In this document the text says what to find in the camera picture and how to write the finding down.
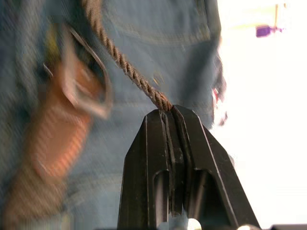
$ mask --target blue jeans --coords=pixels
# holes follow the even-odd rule
[[[173,104],[193,109],[210,129],[218,78],[217,0],[103,0],[103,25],[115,45]],[[58,216],[25,229],[115,228],[125,155],[152,102],[120,70],[92,32],[79,1],[2,1],[0,30],[0,211],[23,153],[26,125],[46,78],[44,40],[51,23],[68,21],[105,64],[114,108],[95,118],[68,178]]]

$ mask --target metal tool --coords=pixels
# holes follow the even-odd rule
[[[260,229],[225,149],[174,105],[145,116],[126,155],[118,229],[156,229],[182,209],[203,230]]]

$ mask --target jeans pocket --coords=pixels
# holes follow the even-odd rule
[[[106,0],[103,20],[122,33],[156,44],[210,39],[204,0]]]

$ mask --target denim fabric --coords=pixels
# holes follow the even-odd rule
[[[144,116],[155,106],[107,54],[79,1],[16,2],[0,4],[0,210],[20,164],[24,131],[38,103],[38,86],[45,79],[40,69],[46,31],[51,23],[66,20],[104,62],[114,108],[108,120],[94,119],[68,178],[63,216],[24,227],[115,228],[124,158]],[[127,59],[173,104],[193,109],[210,128],[221,30],[217,1],[104,0],[101,7],[104,27]],[[64,219],[68,225],[61,224]]]

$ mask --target purple object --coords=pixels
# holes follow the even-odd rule
[[[268,25],[258,26],[256,27],[256,37],[266,37],[269,36],[271,32],[275,33],[276,31],[282,32],[283,29],[277,27],[270,27]]]

